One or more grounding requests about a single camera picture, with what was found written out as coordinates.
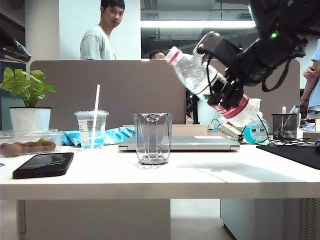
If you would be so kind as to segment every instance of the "person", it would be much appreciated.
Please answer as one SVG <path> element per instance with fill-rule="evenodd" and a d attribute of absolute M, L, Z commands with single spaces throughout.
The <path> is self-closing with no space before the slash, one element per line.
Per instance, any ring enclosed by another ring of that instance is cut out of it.
<path fill-rule="evenodd" d="M 165 53 L 161 50 L 153 50 L 149 53 L 150 60 L 164 60 Z"/>
<path fill-rule="evenodd" d="M 116 59 L 110 42 L 110 34 L 121 23 L 124 11 L 124 0 L 101 0 L 100 22 L 84 34 L 80 45 L 80 59 Z"/>
<path fill-rule="evenodd" d="M 306 83 L 300 98 L 300 110 L 306 110 L 308 119 L 320 118 L 320 38 L 311 60 L 312 66 L 303 72 Z"/>

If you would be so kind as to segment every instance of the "hand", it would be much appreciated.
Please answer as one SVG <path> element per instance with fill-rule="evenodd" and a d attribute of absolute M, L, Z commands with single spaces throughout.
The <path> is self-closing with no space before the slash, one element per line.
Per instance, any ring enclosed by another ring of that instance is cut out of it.
<path fill-rule="evenodd" d="M 302 101 L 300 101 L 299 104 L 300 104 L 300 112 L 306 111 L 309 105 L 308 102 L 302 102 Z"/>
<path fill-rule="evenodd" d="M 320 77 L 320 72 L 316 71 L 316 68 L 313 66 L 308 66 L 308 68 L 303 72 L 303 76 L 308 79 L 317 79 Z"/>

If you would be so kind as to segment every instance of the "ceiling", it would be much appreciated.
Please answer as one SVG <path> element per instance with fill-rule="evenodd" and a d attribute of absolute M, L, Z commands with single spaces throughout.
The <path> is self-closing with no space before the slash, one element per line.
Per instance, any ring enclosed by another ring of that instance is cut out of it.
<path fill-rule="evenodd" d="M 141 20 L 252 20 L 249 0 L 140 0 Z M 152 50 L 168 52 L 177 46 L 191 53 L 199 40 L 209 31 L 219 32 L 240 48 L 247 48 L 257 37 L 252 29 L 214 28 L 142 28 L 141 56 L 147 58 Z"/>

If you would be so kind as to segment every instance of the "desk leg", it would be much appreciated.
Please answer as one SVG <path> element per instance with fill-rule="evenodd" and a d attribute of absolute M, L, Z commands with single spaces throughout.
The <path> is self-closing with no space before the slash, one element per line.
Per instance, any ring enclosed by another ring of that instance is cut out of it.
<path fill-rule="evenodd" d="M 170 199 L 24 203 L 25 233 L 20 234 L 21 240 L 170 239 Z"/>

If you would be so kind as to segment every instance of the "green leaves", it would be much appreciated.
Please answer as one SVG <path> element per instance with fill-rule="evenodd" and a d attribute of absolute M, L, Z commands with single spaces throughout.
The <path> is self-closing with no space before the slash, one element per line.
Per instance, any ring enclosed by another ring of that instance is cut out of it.
<path fill-rule="evenodd" d="M 11 91 L 15 97 L 17 94 L 22 96 L 26 107 L 35 107 L 39 99 L 43 99 L 45 90 L 55 93 L 56 89 L 43 83 L 45 74 L 40 70 L 34 70 L 31 73 L 16 69 L 14 72 L 7 67 L 3 72 L 3 83 L 0 88 Z"/>

